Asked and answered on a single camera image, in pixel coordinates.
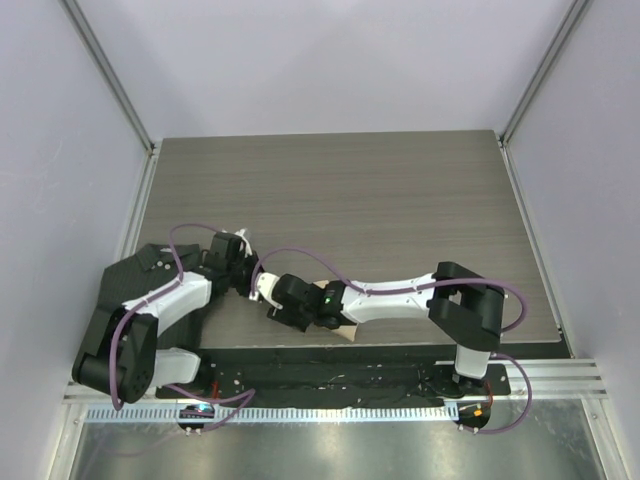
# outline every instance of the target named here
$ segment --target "wall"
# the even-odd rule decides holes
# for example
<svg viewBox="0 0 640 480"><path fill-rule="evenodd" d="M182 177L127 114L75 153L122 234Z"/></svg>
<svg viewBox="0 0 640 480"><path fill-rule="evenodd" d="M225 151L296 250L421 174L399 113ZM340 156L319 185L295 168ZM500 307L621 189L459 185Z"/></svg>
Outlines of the wall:
<svg viewBox="0 0 640 480"><path fill-rule="evenodd" d="M640 474L640 3L593 2L512 143L578 353Z"/></svg>
<svg viewBox="0 0 640 480"><path fill-rule="evenodd" d="M145 158L61 6L0 6L0 476L43 478Z"/></svg>
<svg viewBox="0 0 640 480"><path fill-rule="evenodd" d="M79 0L154 138L501 131L570 0Z"/></svg>

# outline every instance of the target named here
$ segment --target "gray wooden tabletop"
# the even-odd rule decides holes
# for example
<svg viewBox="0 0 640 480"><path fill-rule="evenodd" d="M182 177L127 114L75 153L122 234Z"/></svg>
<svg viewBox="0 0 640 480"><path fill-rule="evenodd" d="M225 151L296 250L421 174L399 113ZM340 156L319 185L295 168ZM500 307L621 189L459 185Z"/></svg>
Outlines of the gray wooden tabletop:
<svg viewBox="0 0 640 480"><path fill-rule="evenodd" d="M258 253L306 247L354 280L411 278L452 260L528 297L528 319L503 341L559 340L491 131L168 139L138 245L166 242L169 229L185 222L248 227ZM203 248L211 241L196 229L176 238ZM307 281L330 278L296 254L274 257L267 269ZM230 292L207 320L202 346L348 343L327 330L294 331L269 320L266 310ZM510 297L504 324L518 313ZM355 343L452 342L425 319L368 323Z"/></svg>

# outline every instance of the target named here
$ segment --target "white vent strip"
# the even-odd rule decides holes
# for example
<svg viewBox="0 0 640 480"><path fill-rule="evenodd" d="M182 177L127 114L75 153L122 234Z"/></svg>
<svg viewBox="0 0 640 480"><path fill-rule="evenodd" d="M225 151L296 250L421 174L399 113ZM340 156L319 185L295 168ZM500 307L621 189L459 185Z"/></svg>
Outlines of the white vent strip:
<svg viewBox="0 0 640 480"><path fill-rule="evenodd" d="M127 405L116 412L110 404L92 405L86 423L209 423L230 414L232 407L215 406L210 418L179 418L185 404ZM340 422L426 422L458 419L455 403L433 408L344 408L341 410L296 408L244 408L230 423L340 423Z"/></svg>

